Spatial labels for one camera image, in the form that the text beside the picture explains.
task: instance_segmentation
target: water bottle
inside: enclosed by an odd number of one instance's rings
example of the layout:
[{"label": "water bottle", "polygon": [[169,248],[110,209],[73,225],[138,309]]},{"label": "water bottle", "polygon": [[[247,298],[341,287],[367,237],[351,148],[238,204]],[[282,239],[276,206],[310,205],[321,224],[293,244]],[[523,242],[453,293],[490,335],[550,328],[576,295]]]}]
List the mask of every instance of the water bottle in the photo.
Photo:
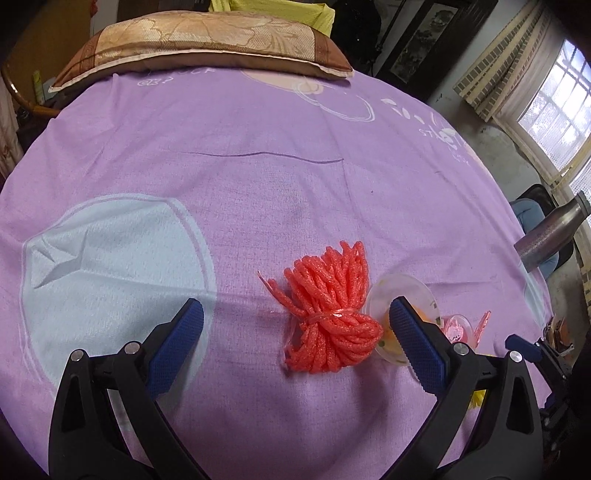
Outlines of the water bottle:
[{"label": "water bottle", "polygon": [[583,192],[567,204],[554,209],[515,245],[525,269],[531,272],[569,243],[577,228],[591,214],[591,205]]}]

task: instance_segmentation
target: brown pillowcase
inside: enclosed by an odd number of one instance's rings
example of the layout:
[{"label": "brown pillowcase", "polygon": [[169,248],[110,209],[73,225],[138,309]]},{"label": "brown pillowcase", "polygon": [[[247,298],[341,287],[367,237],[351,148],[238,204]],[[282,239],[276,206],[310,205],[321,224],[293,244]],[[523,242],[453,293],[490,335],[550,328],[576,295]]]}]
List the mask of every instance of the brown pillowcase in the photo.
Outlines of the brown pillowcase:
[{"label": "brown pillowcase", "polygon": [[57,76],[50,92],[113,73],[226,66],[329,80],[353,75],[334,42],[314,28],[254,12],[167,11],[106,27]]}]

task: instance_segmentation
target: pink rope bundle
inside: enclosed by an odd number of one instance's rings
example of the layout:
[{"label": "pink rope bundle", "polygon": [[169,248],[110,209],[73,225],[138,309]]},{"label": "pink rope bundle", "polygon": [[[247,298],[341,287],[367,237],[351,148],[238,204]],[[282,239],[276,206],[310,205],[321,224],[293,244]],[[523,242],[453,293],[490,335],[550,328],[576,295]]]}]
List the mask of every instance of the pink rope bundle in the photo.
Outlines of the pink rope bundle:
[{"label": "pink rope bundle", "polygon": [[359,313],[369,287],[363,243],[341,242],[320,257],[304,257],[284,270],[289,298],[272,278],[259,278],[271,295],[299,319],[301,345],[287,348],[285,363],[294,371],[338,372],[365,360],[382,337],[382,326]]}]

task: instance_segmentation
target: striped curtain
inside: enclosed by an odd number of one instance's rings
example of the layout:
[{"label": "striped curtain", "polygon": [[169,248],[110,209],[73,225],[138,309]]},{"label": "striped curtain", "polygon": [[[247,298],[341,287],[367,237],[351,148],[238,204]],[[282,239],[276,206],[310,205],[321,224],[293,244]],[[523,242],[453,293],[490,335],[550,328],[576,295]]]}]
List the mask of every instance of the striped curtain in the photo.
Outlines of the striped curtain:
[{"label": "striped curtain", "polygon": [[530,66],[550,26],[544,0],[530,0],[454,87],[485,121],[501,107]]}]

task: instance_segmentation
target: yellow object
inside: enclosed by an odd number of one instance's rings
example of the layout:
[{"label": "yellow object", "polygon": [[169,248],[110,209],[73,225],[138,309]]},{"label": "yellow object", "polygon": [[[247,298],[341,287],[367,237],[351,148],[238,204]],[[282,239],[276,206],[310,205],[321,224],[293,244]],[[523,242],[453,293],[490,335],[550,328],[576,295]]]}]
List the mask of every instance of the yellow object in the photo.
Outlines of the yellow object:
[{"label": "yellow object", "polygon": [[249,11],[285,18],[315,28],[330,37],[335,11],[326,4],[301,4],[289,0],[212,0],[210,12]]},{"label": "yellow object", "polygon": [[472,399],[470,400],[470,408],[482,407],[482,402],[484,402],[484,394],[486,390],[477,390],[472,394]]},{"label": "yellow object", "polygon": [[33,72],[33,86],[35,89],[35,100],[37,100],[39,105],[43,105],[45,103],[45,95],[43,94],[43,83],[39,70]]}]

